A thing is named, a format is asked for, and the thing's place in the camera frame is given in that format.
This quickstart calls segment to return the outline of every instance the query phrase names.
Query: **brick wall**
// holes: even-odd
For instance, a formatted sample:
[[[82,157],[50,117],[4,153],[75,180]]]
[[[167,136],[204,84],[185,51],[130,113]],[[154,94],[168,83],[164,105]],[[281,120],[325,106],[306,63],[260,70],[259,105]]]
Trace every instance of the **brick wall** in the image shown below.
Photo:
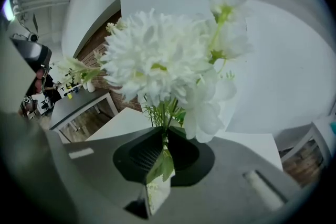
[[[116,23],[120,17],[121,17],[121,11],[118,11],[111,18],[109,18],[101,27],[99,27],[99,29],[92,35],[92,37],[88,40],[88,42],[86,42],[81,51],[78,53],[77,59],[85,63],[87,66],[96,67],[97,61],[95,60],[93,51],[99,51],[103,53],[106,50],[104,46],[105,37],[109,35],[109,33],[106,31],[106,24]],[[141,106],[136,98],[134,98],[128,103],[124,103],[121,98],[121,95],[113,91],[113,89],[117,88],[109,85],[104,80],[103,76],[105,75],[106,72],[101,71],[98,74],[98,76],[92,79],[92,84],[96,88],[104,88],[110,90],[111,97],[117,110],[120,112],[124,108],[132,108],[141,111]]]

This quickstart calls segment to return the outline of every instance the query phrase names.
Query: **desk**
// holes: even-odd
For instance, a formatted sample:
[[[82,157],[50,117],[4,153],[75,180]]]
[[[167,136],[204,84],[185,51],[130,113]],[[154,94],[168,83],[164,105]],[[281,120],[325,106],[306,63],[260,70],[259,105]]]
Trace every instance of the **desk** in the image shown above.
[[[87,141],[119,136],[152,127],[148,118],[141,112],[125,108]],[[281,159],[272,134],[239,134],[219,131],[217,137],[237,142],[282,170]]]
[[[107,100],[113,114],[117,115],[116,106],[112,101],[110,92],[106,89],[97,89],[94,92],[88,92],[84,88],[81,88],[77,93],[74,92],[72,94],[72,99],[65,97],[58,100],[51,115],[50,129],[57,131],[62,141],[66,143],[60,129],[68,123],[71,124],[72,120],[104,99]]]

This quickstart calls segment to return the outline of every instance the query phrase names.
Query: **security camera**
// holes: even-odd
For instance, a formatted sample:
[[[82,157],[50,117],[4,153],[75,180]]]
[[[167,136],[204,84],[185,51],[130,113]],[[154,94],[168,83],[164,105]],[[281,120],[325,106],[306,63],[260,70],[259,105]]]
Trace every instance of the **security camera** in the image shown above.
[[[28,36],[28,41],[36,42],[38,40],[38,35],[30,33]]]

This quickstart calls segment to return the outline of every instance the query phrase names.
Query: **table surface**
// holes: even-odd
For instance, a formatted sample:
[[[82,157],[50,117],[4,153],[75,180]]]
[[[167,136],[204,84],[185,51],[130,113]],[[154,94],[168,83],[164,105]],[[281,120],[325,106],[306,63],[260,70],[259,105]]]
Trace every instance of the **table surface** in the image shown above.
[[[64,97],[58,100],[55,103],[54,110],[51,115],[50,129],[52,130],[53,128],[57,127],[57,125],[62,123],[78,110],[108,92],[109,90],[106,89],[97,89],[94,92],[88,92],[84,88],[81,88],[77,93],[72,93],[72,99]]]
[[[87,141],[128,134],[149,127],[152,127],[150,120],[141,112],[125,108]],[[240,134],[222,131],[216,136],[246,146],[282,170],[281,159],[272,134]]]

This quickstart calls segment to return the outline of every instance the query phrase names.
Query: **gray table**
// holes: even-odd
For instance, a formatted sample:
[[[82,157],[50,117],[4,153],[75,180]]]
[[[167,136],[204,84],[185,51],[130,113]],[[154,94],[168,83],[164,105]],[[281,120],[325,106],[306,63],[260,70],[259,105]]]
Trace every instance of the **gray table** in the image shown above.
[[[55,103],[54,111],[51,115],[50,129],[57,131],[64,143],[69,143],[69,141],[64,140],[66,136],[64,136],[60,129],[67,124],[70,124],[75,129],[76,127],[71,121],[104,99],[107,100],[113,114],[117,115],[116,106],[112,101],[110,92],[106,89],[97,89],[94,92],[88,92],[84,88],[81,88],[77,93],[72,93],[72,99],[68,97],[62,98]]]

